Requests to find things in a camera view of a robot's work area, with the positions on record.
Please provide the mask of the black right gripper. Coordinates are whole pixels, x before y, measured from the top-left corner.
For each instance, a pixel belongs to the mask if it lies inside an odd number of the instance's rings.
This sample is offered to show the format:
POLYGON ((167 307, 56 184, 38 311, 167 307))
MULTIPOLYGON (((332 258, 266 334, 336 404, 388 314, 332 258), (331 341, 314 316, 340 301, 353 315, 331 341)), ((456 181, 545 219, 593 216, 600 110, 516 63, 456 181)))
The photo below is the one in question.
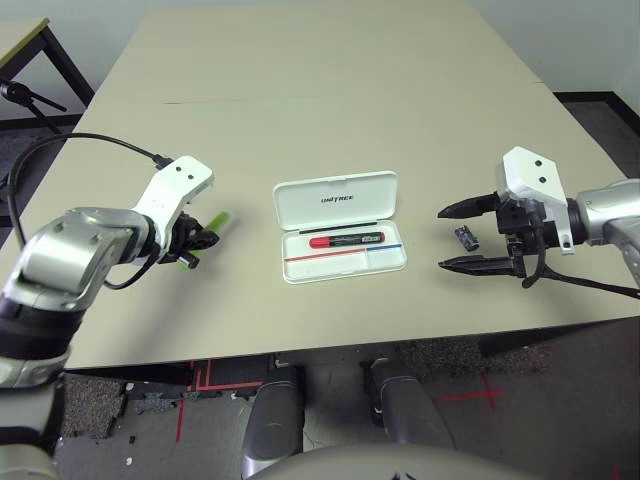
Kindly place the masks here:
MULTIPOLYGON (((438 212, 443 219, 466 219, 494 212, 500 205, 496 193, 472 197, 451 204, 438 212)), ((545 207, 536 200, 508 200, 497 210, 498 231, 505 235, 509 257, 459 256, 443 260, 438 266, 472 276, 528 276, 524 257, 536 255, 532 276, 545 276, 546 250, 558 246, 555 223, 546 217, 545 207)))

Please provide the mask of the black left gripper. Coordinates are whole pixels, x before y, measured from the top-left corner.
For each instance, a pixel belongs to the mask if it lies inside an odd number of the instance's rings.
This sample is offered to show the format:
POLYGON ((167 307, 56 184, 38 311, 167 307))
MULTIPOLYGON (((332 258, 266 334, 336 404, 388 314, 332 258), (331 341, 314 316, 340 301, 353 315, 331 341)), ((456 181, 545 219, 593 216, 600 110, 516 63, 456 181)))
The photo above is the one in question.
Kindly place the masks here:
POLYGON ((169 247, 169 262, 176 262, 189 270, 195 269, 199 259, 191 253, 191 250, 209 249, 215 246, 218 240, 219 236, 214 231, 209 229, 200 230, 198 221, 182 212, 173 225, 169 247), (198 241, 192 243, 196 234, 198 241))

